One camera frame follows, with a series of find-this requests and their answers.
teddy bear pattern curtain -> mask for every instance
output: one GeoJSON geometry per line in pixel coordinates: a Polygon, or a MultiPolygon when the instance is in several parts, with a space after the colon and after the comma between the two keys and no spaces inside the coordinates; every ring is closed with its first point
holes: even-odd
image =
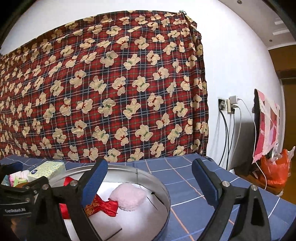
{"type": "Polygon", "coordinates": [[[207,88],[196,27],[184,12],[112,12],[1,56],[1,158],[205,155],[207,88]]]}

green patterned tissue pack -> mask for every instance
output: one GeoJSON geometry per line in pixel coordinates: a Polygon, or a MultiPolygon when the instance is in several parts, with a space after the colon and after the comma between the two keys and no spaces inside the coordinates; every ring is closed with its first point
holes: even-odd
{"type": "Polygon", "coordinates": [[[65,163],[58,161],[46,161],[32,170],[28,175],[28,181],[32,182],[42,176],[48,180],[66,171],[65,163]]]}

wooden floor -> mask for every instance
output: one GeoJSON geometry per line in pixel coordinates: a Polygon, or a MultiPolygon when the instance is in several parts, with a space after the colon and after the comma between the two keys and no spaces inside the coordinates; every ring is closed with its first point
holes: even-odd
{"type": "Polygon", "coordinates": [[[293,204],[296,204],[296,159],[292,159],[291,176],[288,178],[284,187],[282,199],[285,199],[293,204]]]}

blue checkered tablecloth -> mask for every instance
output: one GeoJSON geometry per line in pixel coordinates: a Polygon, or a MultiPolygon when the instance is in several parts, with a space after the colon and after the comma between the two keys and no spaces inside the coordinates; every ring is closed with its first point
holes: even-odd
{"type": "MultiPolygon", "coordinates": [[[[165,241],[194,241],[200,236],[214,212],[204,199],[202,192],[191,172],[191,163],[195,158],[204,160],[210,171],[214,171],[221,180],[233,186],[249,187],[250,183],[220,168],[198,154],[184,156],[147,159],[135,162],[115,163],[127,165],[147,171],[156,176],[168,189],[171,198],[171,213],[165,241]]],[[[45,159],[9,156],[0,161],[9,164],[20,161],[24,169],[33,170],[45,162],[45,159]]],[[[66,169],[89,164],[65,162],[66,169]]],[[[293,205],[263,189],[260,189],[271,228],[272,240],[282,238],[296,216],[296,205],[293,205]]],[[[221,241],[228,240],[235,222],[239,206],[234,206],[229,222],[221,241]]]]}

pink cloth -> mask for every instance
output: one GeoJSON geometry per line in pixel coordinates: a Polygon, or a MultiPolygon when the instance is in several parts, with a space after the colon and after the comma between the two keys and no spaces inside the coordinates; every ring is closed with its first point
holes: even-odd
{"type": "Polygon", "coordinates": [[[131,183],[122,183],[115,188],[110,199],[118,202],[120,209],[124,211],[134,211],[146,198],[146,192],[131,183]]]}

